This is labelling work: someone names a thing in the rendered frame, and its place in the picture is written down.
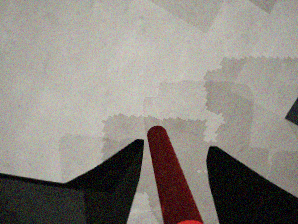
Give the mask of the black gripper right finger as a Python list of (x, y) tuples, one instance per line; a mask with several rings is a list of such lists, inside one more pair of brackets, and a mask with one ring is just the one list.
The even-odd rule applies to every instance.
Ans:
[(298, 224), (298, 198), (209, 146), (208, 182), (219, 224)]

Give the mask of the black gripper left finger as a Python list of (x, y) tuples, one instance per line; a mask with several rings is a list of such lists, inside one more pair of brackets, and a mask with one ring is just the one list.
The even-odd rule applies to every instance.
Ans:
[(144, 140), (65, 183), (0, 173), (0, 224), (127, 224)]

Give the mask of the dark red peg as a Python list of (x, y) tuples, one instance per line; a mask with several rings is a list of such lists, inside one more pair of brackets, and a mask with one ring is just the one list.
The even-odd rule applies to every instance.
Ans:
[(163, 224), (203, 224), (165, 128), (151, 127), (147, 138)]

